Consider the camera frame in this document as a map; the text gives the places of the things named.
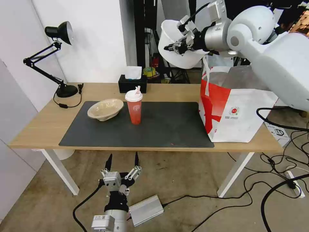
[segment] white table leg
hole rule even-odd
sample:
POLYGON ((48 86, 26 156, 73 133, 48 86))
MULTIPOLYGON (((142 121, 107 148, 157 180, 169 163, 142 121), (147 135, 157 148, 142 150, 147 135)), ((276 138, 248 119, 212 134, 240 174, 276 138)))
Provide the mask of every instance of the white table leg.
POLYGON ((246 164, 249 162, 254 152, 242 153, 236 163, 234 164, 232 170, 229 172, 228 176, 225 178, 221 184, 219 190, 217 191, 218 197, 223 198, 228 189, 231 187, 233 182, 236 180, 240 172, 244 169, 246 164))
POLYGON ((61 163, 60 159, 58 158, 57 154, 54 150, 41 150, 46 159, 49 161, 49 163, 52 165, 52 167, 56 170, 60 178, 64 181, 64 183, 68 186, 68 188, 71 190, 73 195, 77 195, 79 192, 79 188, 68 173, 68 171, 65 169, 63 164, 61 163))

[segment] cup lid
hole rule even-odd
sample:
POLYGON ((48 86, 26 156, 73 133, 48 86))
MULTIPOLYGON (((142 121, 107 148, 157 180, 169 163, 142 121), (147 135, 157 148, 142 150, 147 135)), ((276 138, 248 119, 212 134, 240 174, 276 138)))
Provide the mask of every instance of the cup lid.
POLYGON ((135 90, 130 90, 126 93, 125 99, 129 102, 138 102, 143 98, 142 93, 140 92, 141 87, 135 87, 135 90))

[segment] black desk mat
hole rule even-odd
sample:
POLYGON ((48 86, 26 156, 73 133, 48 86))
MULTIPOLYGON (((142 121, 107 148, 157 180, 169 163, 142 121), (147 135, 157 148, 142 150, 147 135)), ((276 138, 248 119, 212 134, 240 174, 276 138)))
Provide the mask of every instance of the black desk mat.
POLYGON ((60 146, 212 148, 196 102, 142 102, 139 125, 130 120, 127 103, 117 116, 98 121, 87 115, 96 101, 86 101, 60 146))

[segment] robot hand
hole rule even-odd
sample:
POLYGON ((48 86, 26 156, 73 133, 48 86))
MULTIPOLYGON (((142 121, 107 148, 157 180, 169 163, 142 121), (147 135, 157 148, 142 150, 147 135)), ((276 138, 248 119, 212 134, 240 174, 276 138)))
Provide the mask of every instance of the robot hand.
POLYGON ((105 168, 101 170, 104 185, 109 192, 118 191, 126 196, 129 195, 129 187, 132 186, 139 177, 142 167, 139 163, 137 152, 135 153, 135 167, 130 172, 110 172, 112 166, 113 154, 111 154, 105 163, 105 168))
POLYGON ((142 168, 139 163, 138 154, 135 153, 135 167, 130 172, 111 172, 111 154, 101 170, 103 180, 99 180, 109 191, 109 202, 104 207, 104 215, 95 215, 91 224, 93 231, 100 232, 126 232, 126 215, 129 211, 127 196, 129 187, 135 183, 142 168))

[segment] shopping bag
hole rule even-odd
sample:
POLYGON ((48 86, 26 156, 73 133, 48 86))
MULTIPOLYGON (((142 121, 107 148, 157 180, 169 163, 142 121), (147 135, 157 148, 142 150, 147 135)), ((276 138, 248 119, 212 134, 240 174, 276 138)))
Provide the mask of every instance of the shopping bag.
MULTIPOLYGON (((199 114, 212 142, 250 142, 263 123, 257 108, 272 108, 278 97, 250 66, 209 68, 206 57, 201 80, 199 114)), ((266 118, 270 111, 260 114, 266 118)))

